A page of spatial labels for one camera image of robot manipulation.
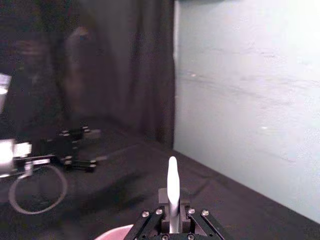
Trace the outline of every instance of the cable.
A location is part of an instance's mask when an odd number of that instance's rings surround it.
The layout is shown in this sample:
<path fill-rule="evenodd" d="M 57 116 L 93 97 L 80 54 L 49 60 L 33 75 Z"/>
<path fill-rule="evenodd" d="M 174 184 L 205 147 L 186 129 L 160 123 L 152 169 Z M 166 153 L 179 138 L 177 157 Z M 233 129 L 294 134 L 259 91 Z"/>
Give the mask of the cable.
<path fill-rule="evenodd" d="M 63 175 L 63 173 L 58 168 L 56 168 L 55 166 L 51 166 L 51 165 L 46 165 L 46 166 L 43 166 L 43 167 L 39 167 L 38 169 L 41 169 L 41 168 L 52 169 L 58 175 L 58 177 L 60 178 L 60 180 L 62 182 L 61 195 L 60 195 L 60 197 L 58 198 L 58 200 L 54 204 L 52 204 L 51 206 L 49 206 L 49 207 L 47 207 L 47 208 L 45 208 L 43 210 L 40 210 L 40 211 L 27 211 L 27 210 L 24 210 L 19 206 L 19 204 L 17 203 L 17 200 L 16 200 L 16 189 L 17 189 L 18 183 L 23 179 L 23 178 L 18 178 L 17 180 L 14 181 L 14 183 L 10 187 L 10 190 L 9 190 L 9 202 L 10 202 L 11 206 L 17 212 L 19 212 L 21 214 L 26 214 L 26 215 L 43 214 L 43 213 L 53 209 L 55 206 L 57 206 L 65 198 L 65 196 L 67 195 L 68 182 L 67 182 L 67 179 L 65 178 L 65 176 Z"/>

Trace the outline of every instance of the table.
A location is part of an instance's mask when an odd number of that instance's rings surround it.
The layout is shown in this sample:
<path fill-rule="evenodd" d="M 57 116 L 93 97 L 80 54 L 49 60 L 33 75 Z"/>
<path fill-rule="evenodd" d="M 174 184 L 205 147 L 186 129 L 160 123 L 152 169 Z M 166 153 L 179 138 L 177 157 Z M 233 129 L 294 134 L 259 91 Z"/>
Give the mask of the table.
<path fill-rule="evenodd" d="M 319 224 L 157 142 L 102 125 L 90 126 L 99 127 L 101 136 L 85 141 L 79 154 L 98 159 L 96 171 L 65 173 L 67 195 L 51 211 L 17 213 L 8 202 L 14 178 L 0 180 L 0 239 L 93 240 L 112 228 L 133 224 L 143 210 L 157 208 L 170 156 L 178 160 L 180 185 L 190 191 L 192 206 L 207 208 L 235 240 L 320 239 Z M 17 193 L 26 206 L 37 208 L 44 201 L 32 184 L 40 185 L 49 200 L 60 190 L 53 173 L 32 178 Z"/>

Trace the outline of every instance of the screw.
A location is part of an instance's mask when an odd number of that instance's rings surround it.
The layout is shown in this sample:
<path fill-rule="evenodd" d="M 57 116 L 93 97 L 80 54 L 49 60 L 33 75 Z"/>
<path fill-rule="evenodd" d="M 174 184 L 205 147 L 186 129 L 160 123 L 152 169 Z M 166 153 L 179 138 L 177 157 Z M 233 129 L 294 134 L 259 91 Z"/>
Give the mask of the screw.
<path fill-rule="evenodd" d="M 194 214 L 196 210 L 194 208 L 189 208 L 188 214 Z"/>
<path fill-rule="evenodd" d="M 169 236 L 168 235 L 163 235 L 161 240 L 168 240 L 169 239 Z"/>
<path fill-rule="evenodd" d="M 208 216 L 209 215 L 209 211 L 208 210 L 203 210 L 201 214 L 202 214 L 202 216 Z"/>
<path fill-rule="evenodd" d="M 163 211 L 162 211 L 161 208 L 158 208 L 158 209 L 155 211 L 155 214 L 157 214 L 157 215 L 160 215 L 160 214 L 162 214 L 162 213 L 163 213 Z"/>
<path fill-rule="evenodd" d="M 188 235 L 188 240 L 195 240 L 195 236 L 193 236 L 192 234 Z"/>
<path fill-rule="evenodd" d="M 149 217 L 149 215 L 150 215 L 150 212 L 148 212 L 148 211 L 144 211 L 142 213 L 142 217 L 144 217 L 144 218 Z"/>

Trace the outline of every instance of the white wall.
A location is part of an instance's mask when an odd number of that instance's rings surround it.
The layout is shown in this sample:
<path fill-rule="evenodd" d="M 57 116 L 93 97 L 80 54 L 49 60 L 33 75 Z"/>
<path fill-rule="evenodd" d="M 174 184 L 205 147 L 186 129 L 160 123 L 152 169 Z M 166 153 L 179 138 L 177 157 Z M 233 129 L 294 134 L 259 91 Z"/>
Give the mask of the white wall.
<path fill-rule="evenodd" d="M 179 14 L 175 149 L 320 223 L 320 1 Z"/>

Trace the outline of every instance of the pink bowl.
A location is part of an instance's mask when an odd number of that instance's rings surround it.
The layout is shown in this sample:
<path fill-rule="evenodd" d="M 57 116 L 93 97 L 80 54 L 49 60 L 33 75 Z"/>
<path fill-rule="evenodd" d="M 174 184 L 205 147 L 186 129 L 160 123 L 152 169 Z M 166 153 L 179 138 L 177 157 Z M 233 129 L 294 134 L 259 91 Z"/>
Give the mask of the pink bowl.
<path fill-rule="evenodd" d="M 98 236 L 95 240 L 124 240 L 133 225 L 121 226 Z"/>

